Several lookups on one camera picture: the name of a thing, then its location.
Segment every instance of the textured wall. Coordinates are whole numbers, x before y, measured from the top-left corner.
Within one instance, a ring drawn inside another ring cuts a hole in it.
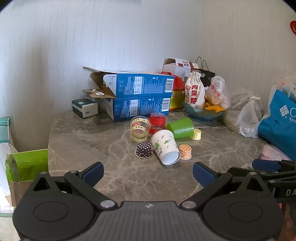
[[[14,0],[0,13],[0,117],[18,150],[46,148],[90,72],[160,71],[197,56],[196,0]]]
[[[280,0],[199,0],[198,53],[233,92],[257,91],[296,74],[296,13]]]
[[[89,71],[160,71],[195,60],[267,99],[295,71],[296,14],[281,0],[14,0],[0,13],[0,118],[19,151],[46,148],[56,115],[91,88]]]

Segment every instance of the black paper bag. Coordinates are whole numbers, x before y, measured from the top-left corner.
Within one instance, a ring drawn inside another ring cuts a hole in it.
[[[202,81],[204,87],[207,87],[207,86],[211,85],[211,79],[213,77],[215,77],[216,73],[213,73],[213,72],[209,71],[209,68],[207,67],[207,62],[205,60],[202,61],[202,58],[200,56],[197,58],[196,63],[197,63],[199,58],[200,58],[200,62],[202,64],[201,64],[200,69],[197,69],[197,70],[199,70],[199,72],[201,73],[200,80]],[[205,62],[205,65],[207,67],[207,70],[203,69],[203,63],[204,62]]]

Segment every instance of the blue shopping bag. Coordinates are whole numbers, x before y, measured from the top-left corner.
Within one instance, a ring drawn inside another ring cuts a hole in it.
[[[267,113],[259,123],[258,134],[296,161],[296,103],[275,86],[269,95]]]

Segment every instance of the green plastic cup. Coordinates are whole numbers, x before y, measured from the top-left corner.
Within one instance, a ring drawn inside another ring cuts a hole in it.
[[[194,132],[192,120],[188,117],[169,123],[166,129],[174,134],[175,139],[191,137]]]

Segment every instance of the teal striped cloth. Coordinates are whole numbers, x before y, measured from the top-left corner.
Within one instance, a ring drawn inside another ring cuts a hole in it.
[[[0,144],[9,143],[9,118],[0,119]]]

